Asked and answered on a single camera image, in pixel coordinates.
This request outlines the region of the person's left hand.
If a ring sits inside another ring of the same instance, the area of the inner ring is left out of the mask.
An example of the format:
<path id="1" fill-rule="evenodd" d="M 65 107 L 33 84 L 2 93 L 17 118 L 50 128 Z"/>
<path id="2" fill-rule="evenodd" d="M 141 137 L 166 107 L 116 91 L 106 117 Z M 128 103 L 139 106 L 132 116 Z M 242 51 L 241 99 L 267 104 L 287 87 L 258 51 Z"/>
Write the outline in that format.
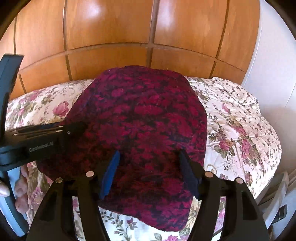
<path id="1" fill-rule="evenodd" d="M 27 165 L 21 166 L 20 177 L 15 184 L 15 194 L 16 194 L 15 207 L 16 207 L 16 210 L 21 214 L 24 214 L 29 210 L 28 182 L 27 182 L 28 176 L 29 176 L 29 171 L 28 171 Z"/>

